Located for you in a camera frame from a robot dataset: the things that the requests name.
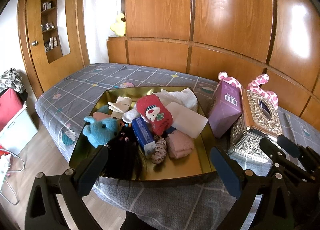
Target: silver tissue box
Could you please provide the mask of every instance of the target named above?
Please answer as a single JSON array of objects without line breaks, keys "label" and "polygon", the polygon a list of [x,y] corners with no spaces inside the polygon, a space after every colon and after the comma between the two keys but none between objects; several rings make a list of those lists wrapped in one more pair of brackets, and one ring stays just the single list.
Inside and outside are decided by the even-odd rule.
[{"label": "silver tissue box", "polygon": [[259,94],[246,89],[241,93],[242,115],[232,126],[228,153],[237,153],[237,157],[255,163],[266,163],[269,158],[259,143],[261,138],[267,137],[279,147],[276,142],[282,128],[278,113],[270,101]]}]

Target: wooden wardrobe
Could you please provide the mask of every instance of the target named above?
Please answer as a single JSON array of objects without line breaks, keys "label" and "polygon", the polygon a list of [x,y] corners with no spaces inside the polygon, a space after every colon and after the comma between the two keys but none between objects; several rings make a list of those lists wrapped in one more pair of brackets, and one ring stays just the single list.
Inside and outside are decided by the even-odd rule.
[{"label": "wooden wardrobe", "polygon": [[261,73],[279,105],[320,129],[320,18],[310,0],[123,0],[127,34],[110,62],[246,86]]}]

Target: red sock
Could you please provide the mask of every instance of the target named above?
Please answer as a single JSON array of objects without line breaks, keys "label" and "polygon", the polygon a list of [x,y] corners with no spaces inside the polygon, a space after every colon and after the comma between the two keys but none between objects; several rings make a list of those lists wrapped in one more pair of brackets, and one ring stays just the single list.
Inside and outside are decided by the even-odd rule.
[{"label": "red sock", "polygon": [[171,113],[154,94],[138,99],[137,111],[150,121],[156,135],[162,135],[172,125]]}]

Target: pink giraffe print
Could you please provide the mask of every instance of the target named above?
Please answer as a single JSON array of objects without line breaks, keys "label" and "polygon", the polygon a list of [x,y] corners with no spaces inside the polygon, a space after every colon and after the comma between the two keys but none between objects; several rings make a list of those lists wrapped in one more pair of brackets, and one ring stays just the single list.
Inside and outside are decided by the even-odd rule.
[{"label": "pink giraffe print", "polygon": [[220,81],[224,80],[225,82],[229,83],[230,85],[236,87],[236,88],[240,88],[242,89],[241,84],[239,83],[239,81],[237,81],[234,77],[228,77],[228,74],[225,71],[222,71],[218,74],[218,79]]},{"label": "pink giraffe print", "polygon": [[271,104],[274,106],[274,108],[277,110],[278,109],[278,96],[276,93],[270,90],[263,90],[262,88],[259,87],[259,85],[263,85],[269,81],[269,76],[268,74],[261,74],[257,76],[254,80],[252,80],[248,86],[247,90],[250,90],[252,92],[255,92],[264,98],[268,99]]}]

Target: barcode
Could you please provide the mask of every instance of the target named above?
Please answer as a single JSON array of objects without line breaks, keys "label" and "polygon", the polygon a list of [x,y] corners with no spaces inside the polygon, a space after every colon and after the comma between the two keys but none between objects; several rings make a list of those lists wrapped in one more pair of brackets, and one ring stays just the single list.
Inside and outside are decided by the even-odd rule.
[{"label": "barcode", "polygon": [[227,95],[224,95],[224,99],[229,101],[231,104],[234,104],[236,107],[238,106],[237,100],[235,100]]}]

